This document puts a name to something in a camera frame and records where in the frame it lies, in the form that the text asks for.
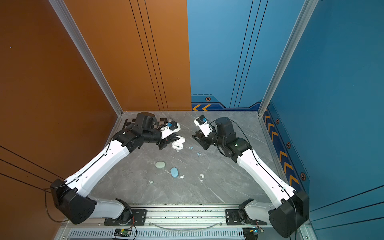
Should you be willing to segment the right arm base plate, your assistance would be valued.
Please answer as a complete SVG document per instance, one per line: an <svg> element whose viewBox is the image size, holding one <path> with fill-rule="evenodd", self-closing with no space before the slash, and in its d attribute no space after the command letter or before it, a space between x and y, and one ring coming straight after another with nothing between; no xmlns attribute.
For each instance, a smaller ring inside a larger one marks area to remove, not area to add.
<svg viewBox="0 0 384 240"><path fill-rule="evenodd" d="M226 209L226 221L228 226L236 225L261 225L266 226L267 223L260 220L251 220L246 214L245 210L240 209Z"/></svg>

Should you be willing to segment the white charging case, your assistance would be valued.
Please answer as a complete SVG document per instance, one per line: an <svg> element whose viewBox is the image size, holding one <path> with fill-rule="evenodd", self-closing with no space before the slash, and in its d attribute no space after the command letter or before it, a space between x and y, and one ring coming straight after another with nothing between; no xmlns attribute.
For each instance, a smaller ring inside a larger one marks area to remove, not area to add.
<svg viewBox="0 0 384 240"><path fill-rule="evenodd" d="M184 137L178 136L178 138L178 140L172 142L172 148L177 152L184 148L184 142L186 141Z"/></svg>

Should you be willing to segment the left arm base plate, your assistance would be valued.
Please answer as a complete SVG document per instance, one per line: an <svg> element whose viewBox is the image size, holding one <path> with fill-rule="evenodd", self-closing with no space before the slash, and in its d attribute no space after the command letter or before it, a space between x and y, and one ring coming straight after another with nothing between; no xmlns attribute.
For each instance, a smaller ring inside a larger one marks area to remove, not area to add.
<svg viewBox="0 0 384 240"><path fill-rule="evenodd" d="M123 213L117 219L105 218L105 226L143 226L146 221L147 210L130 209L123 210Z"/></svg>

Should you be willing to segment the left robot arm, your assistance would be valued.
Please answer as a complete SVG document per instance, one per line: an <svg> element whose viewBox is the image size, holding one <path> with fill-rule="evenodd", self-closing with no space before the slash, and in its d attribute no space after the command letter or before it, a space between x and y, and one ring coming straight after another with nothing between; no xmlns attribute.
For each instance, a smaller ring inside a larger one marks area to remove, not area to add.
<svg viewBox="0 0 384 240"><path fill-rule="evenodd" d="M138 113L136 120L115 133L83 168L64 181L57 179L51 184L55 207L75 225L96 218L130 224L133 217L129 204L121 199L94 198L90 195L92 189L118 162L143 144L156 144L160 150L172 143L182 144L183 138L177 135L180 130L180 124L175 121L160 125L154 114Z"/></svg>

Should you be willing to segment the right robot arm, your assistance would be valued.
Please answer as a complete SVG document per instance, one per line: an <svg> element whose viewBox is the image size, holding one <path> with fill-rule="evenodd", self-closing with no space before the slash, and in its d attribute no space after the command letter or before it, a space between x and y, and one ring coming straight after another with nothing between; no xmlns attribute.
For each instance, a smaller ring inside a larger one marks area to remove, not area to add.
<svg viewBox="0 0 384 240"><path fill-rule="evenodd" d="M289 238L309 220L310 198L304 191L297 191L276 175L258 156L247 138L237 137L234 121L227 117L215 120L212 126L201 115L194 120L199 128L193 135L204 150L210 146L243 168L263 189L269 204L248 199L239 205L239 222L255 225L258 221L272 225L283 238Z"/></svg>

